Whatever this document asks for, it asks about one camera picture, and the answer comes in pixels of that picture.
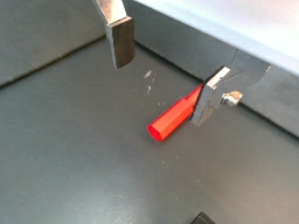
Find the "red object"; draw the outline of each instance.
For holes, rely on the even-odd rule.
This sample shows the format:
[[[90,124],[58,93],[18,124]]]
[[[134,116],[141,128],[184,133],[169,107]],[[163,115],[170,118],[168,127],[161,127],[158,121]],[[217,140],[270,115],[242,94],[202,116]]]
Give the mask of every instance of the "red object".
[[[165,111],[147,127],[157,141],[162,142],[192,116],[201,91],[202,85]]]

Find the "gray surface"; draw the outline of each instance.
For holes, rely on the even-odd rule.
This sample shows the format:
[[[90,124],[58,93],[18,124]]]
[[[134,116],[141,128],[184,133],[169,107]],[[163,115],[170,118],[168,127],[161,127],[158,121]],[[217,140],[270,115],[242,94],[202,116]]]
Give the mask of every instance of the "gray surface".
[[[229,66],[237,48],[176,21],[141,3],[126,0],[135,18],[135,38],[178,67],[206,80],[221,66]],[[273,66],[268,76],[245,89],[242,102],[281,127],[299,136],[299,78]]]
[[[297,0],[135,0],[299,77]]]
[[[109,53],[102,41],[0,91],[0,223],[190,224],[202,210],[297,223],[298,139],[224,108],[155,142],[147,124],[198,83],[145,50],[122,70]]]
[[[3,0],[0,20],[0,85],[106,34],[91,0]]]

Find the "screw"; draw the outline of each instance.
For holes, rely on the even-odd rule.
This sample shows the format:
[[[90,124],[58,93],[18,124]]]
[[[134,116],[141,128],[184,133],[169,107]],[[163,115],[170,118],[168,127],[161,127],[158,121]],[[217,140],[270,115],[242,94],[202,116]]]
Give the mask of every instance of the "screw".
[[[240,105],[242,96],[244,96],[244,94],[240,91],[234,91],[229,94],[225,94],[222,96],[221,103],[225,105],[229,105],[232,108],[236,108]]]

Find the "black object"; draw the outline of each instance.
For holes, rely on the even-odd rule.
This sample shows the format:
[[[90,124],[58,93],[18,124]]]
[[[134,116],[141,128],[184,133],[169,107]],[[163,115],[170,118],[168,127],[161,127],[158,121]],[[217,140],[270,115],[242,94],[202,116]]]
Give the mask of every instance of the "black object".
[[[200,216],[196,218],[192,224],[217,224],[217,223],[205,212],[201,212]]]

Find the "gray table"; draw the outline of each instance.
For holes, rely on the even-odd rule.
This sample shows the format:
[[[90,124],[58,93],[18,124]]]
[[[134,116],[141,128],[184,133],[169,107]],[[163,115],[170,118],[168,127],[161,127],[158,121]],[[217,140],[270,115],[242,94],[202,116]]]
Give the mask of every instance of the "gray table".
[[[165,143],[149,136],[198,84],[141,48],[117,70],[103,40],[6,87],[0,223],[189,224],[201,211],[220,224],[297,223],[299,142],[270,122],[224,108]]]

